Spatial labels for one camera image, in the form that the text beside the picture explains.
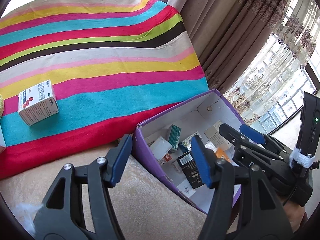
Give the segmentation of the right hand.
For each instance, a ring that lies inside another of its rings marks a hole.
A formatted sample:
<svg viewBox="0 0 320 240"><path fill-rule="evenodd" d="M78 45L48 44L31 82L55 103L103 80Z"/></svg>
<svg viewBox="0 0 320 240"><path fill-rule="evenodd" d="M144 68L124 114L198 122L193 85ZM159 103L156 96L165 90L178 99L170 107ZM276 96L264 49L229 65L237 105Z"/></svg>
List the right hand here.
<svg viewBox="0 0 320 240"><path fill-rule="evenodd" d="M305 212L305 207L301 207L295 202L288 201L284 206L284 211L287 215L289 223L293 232L296 232L301 226L303 226L308 220L308 216Z"/></svg>

